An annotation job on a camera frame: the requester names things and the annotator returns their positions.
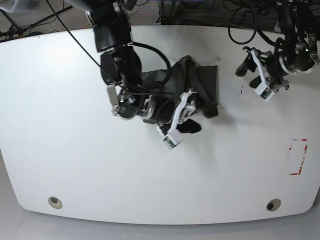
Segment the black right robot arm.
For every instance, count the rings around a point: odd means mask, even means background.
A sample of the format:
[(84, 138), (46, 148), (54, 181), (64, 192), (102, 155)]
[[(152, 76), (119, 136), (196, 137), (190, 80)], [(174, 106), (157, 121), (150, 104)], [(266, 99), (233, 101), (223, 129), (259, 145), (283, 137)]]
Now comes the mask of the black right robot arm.
[(158, 126), (162, 134), (171, 127), (181, 133), (197, 133), (201, 125), (191, 116), (218, 116), (218, 68), (201, 66), (190, 55), (170, 64), (164, 54), (165, 69), (143, 72), (135, 47), (155, 48), (132, 40), (124, 0), (73, 0), (85, 11), (94, 32), (99, 67), (114, 115), (125, 120), (134, 117)]

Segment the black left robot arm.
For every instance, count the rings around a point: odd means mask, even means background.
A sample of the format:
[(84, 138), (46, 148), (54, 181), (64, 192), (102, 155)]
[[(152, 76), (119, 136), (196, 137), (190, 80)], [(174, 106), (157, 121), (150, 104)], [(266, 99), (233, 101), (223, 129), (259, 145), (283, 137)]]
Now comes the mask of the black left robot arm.
[(320, 63), (317, 47), (315, 16), (306, 0), (279, 0), (278, 26), (284, 38), (271, 45), (274, 51), (262, 52), (245, 47), (247, 69), (258, 70), (259, 76), (251, 81), (257, 95), (271, 97), (280, 88), (289, 89), (287, 75), (309, 73)]

